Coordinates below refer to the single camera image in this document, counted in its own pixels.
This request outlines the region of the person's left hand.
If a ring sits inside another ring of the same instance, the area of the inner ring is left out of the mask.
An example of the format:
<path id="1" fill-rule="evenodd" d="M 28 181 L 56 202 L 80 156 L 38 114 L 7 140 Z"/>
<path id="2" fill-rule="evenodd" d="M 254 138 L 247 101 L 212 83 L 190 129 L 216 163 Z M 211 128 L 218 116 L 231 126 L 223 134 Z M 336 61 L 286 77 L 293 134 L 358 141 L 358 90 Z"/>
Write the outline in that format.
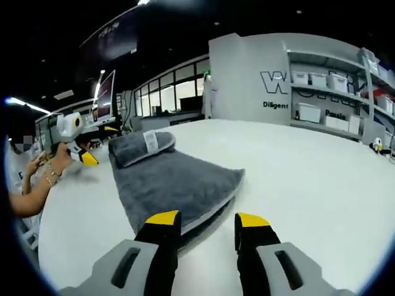
<path id="1" fill-rule="evenodd" d="M 67 152 L 66 143 L 61 142 L 58 145 L 55 156 L 50 160 L 47 166 L 46 176 L 52 181 L 57 181 L 61 177 L 63 171 L 72 163 L 73 160 Z"/>

